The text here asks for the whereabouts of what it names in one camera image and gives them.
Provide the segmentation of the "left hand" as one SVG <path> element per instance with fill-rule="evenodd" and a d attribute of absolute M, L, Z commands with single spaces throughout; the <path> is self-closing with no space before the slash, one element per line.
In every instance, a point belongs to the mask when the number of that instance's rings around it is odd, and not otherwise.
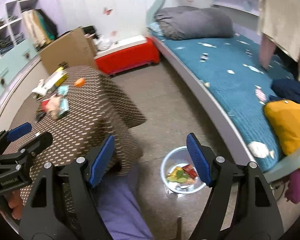
<path fill-rule="evenodd" d="M 12 209 L 12 217 L 20 220 L 23 212 L 23 200 L 20 196 L 20 190 L 9 193 L 6 197 L 9 207 Z"/>

